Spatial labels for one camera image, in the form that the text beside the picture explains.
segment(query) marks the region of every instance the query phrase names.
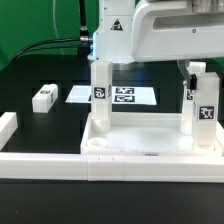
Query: qr-like marker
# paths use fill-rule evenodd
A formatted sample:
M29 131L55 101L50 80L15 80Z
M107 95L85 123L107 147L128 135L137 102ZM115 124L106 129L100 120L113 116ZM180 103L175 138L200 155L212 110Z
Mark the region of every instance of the qr-like marker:
M215 118L214 106L199 107L199 120L214 120L214 118Z
M115 96L115 102L118 103L134 103L135 96Z
M118 94L134 94L135 93L135 89L134 88L117 87L116 88L116 93L118 93Z
M187 91L186 91L186 99L187 100L193 100L193 95L194 95L193 90L187 89Z
M111 96L111 93L112 93L112 87L111 87L111 85L109 85L109 87L108 87L108 98Z
M51 91L49 91L49 90L42 90L40 93L41 94L49 94Z
M94 98L95 99L106 99L106 88L94 87Z

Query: cable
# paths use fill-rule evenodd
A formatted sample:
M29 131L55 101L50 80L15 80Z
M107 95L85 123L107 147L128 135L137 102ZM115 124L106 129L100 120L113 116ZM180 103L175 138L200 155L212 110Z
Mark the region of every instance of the cable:
M65 48L75 48L75 47L77 47L76 45L71 45L71 46L56 46L56 47L44 47L44 48L37 48L37 49L31 49L31 50L28 50L28 51L24 51L23 53L21 53L21 54L19 54L19 55L17 55L17 56L15 56L14 58L13 58L13 60L11 60L10 61L10 63L9 63L9 65L12 63L12 62L14 62L14 61L16 61L20 56L22 56L22 55L24 55L24 54L27 54L27 53L30 53L30 52L34 52L34 51L42 51L42 50L54 50L54 49L59 49L59 48L61 48L61 49L65 49Z
M57 29L57 19L56 19L56 8L57 8L57 0L53 0L53 25L54 25L54 33L57 39L59 39L58 29Z
M9 64L13 63L17 57L19 57L20 55L30 51L31 49L38 47L38 46L42 46L42 45L47 45L47 44L58 44L58 43L68 43L68 42L75 42L75 41L80 41L80 38L67 38L67 39L57 39L57 40L46 40L46 41L40 41L34 44L31 44L25 48L23 48L22 50L20 50L18 53L16 53L16 55L10 60Z

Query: white paper sheet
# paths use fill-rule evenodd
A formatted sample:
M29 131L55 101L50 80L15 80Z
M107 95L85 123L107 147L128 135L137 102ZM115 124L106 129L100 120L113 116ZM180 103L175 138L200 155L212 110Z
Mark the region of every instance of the white paper sheet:
M91 86L73 86L66 103L91 103ZM113 104L157 105L152 87L112 87Z

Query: small white block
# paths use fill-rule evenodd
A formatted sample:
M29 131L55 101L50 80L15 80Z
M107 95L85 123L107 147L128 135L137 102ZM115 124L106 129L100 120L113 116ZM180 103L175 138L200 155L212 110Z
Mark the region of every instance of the small white block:
M44 85L33 97L33 112L48 113L58 98L58 87L56 84Z
M16 113L4 113L0 118L0 150L17 129Z

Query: black cable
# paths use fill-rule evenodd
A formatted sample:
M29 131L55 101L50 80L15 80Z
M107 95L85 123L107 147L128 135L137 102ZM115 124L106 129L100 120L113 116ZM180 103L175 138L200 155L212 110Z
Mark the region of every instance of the black cable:
M75 41L80 41L80 38L77 37L77 38L67 38L67 39L45 40L45 41L40 41L31 45L28 45L27 47L17 52L16 55L10 60L9 64L13 63L16 60L16 58L24 54L24 52L26 53L27 51L35 47L47 45L47 44L68 43L68 42L75 42Z
M34 52L34 51L42 51L42 50L54 50L54 49L60 49L60 48L76 48L77 46L56 46L56 47L44 47L44 48L37 48L37 49L30 49L27 51L24 51L16 56L13 57L13 59L9 62L9 65L12 64L12 62L16 61L20 56L24 55L24 54L28 54L30 52Z
M79 0L79 10L80 10L80 23L81 23L81 26L86 27L85 0Z

